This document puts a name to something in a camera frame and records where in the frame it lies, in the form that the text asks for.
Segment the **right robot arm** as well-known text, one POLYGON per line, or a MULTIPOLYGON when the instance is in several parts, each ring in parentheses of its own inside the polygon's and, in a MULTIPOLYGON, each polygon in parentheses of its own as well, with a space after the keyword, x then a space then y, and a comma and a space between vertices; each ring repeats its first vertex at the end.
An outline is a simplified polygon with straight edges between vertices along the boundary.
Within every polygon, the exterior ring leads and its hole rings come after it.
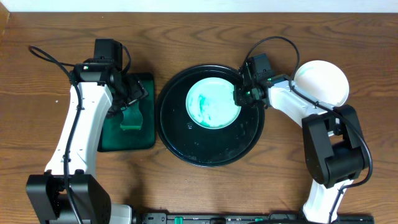
POLYGON ((234 87, 239 106, 262 105, 286 114, 302 129, 305 163, 313 182, 302 208, 312 223, 333 223, 346 189, 370 166, 349 83, 331 62, 312 60, 294 75, 277 75, 266 54, 247 58, 234 87))

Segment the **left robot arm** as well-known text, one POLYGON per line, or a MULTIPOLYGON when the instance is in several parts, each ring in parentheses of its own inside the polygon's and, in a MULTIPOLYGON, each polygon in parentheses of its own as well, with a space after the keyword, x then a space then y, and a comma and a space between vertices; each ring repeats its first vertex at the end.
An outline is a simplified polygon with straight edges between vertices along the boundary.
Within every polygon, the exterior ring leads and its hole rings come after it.
POLYGON ((36 46, 36 57, 56 64, 68 77, 70 105, 60 140, 44 173, 30 175, 25 190, 40 223, 137 223, 130 205, 111 202, 95 179, 96 155, 107 117, 123 115, 121 129, 140 129, 139 102, 148 91, 129 65, 128 49, 114 39, 96 39, 94 56, 67 65, 36 46))

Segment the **green sponge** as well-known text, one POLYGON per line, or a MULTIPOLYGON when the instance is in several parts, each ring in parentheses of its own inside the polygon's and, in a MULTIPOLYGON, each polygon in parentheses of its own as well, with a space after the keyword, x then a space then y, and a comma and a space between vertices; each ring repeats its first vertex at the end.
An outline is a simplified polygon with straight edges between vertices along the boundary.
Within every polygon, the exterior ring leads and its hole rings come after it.
POLYGON ((139 109, 139 103, 136 103, 123 111, 123 120, 120 128, 127 130, 140 130, 143 124, 143 116, 139 109))

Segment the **white plate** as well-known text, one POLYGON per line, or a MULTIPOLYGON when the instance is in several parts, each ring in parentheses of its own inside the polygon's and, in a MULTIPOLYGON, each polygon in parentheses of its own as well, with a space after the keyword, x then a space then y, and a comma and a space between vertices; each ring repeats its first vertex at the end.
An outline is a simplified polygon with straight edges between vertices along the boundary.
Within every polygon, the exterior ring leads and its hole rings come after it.
POLYGON ((316 99, 342 106, 349 96, 349 82, 343 71, 324 60, 309 61, 297 70, 295 84, 316 99))
POLYGON ((188 91, 185 106, 189 117, 205 129, 222 129, 239 116, 241 107, 233 98, 234 85, 217 77, 204 78, 188 91))

